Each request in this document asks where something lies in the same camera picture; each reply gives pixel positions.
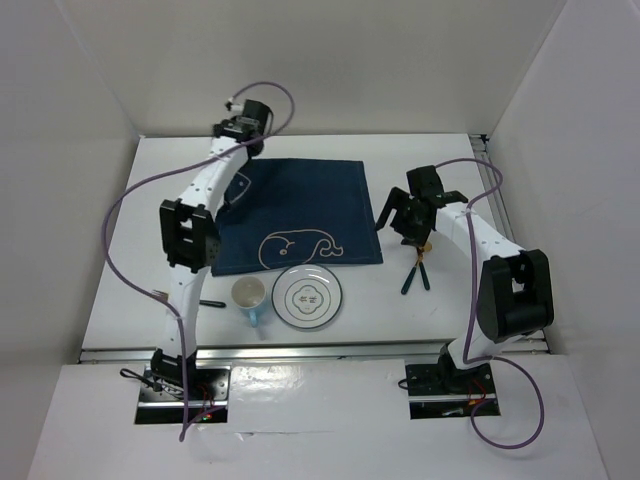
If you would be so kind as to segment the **blue whale placemat cloth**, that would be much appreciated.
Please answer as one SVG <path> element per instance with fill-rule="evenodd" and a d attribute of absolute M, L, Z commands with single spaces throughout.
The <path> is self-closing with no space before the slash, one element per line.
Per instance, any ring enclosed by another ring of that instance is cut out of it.
<path fill-rule="evenodd" d="M 215 223 L 215 276 L 383 261 L 361 161 L 251 160 L 227 188 Z"/>

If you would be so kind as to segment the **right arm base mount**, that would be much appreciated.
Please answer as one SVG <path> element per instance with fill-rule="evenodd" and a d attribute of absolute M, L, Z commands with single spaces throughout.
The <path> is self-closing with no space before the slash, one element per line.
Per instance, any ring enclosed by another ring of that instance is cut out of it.
<path fill-rule="evenodd" d="M 436 364 L 407 364 L 397 386 L 408 395 L 412 420 L 500 416 L 500 407 L 488 364 L 458 377 L 445 377 Z"/>

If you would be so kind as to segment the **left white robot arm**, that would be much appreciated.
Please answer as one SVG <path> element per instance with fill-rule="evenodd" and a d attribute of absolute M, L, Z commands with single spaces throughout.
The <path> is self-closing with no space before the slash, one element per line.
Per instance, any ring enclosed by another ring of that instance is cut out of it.
<path fill-rule="evenodd" d="M 272 122 L 266 104 L 246 100 L 227 105 L 232 116 L 213 127 L 210 157 L 175 200 L 162 202 L 160 227 L 170 271 L 169 305 L 163 338 L 151 360 L 151 372 L 176 399 L 196 390 L 196 321 L 206 275 L 220 253 L 214 214 L 236 173 L 261 153 L 261 139 Z"/>

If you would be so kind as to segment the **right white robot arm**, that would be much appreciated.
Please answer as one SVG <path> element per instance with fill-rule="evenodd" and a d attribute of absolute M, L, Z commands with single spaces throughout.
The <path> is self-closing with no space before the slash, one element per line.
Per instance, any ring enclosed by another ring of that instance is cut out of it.
<path fill-rule="evenodd" d="M 441 388 L 457 392 L 506 346 L 552 324 L 549 260 L 490 226 L 475 211 L 474 199 L 445 190 L 437 167 L 410 170 L 407 181 L 408 190 L 390 190 L 376 229 L 390 226 L 415 249 L 438 233 L 471 261 L 467 329 L 441 349 L 435 375 Z"/>

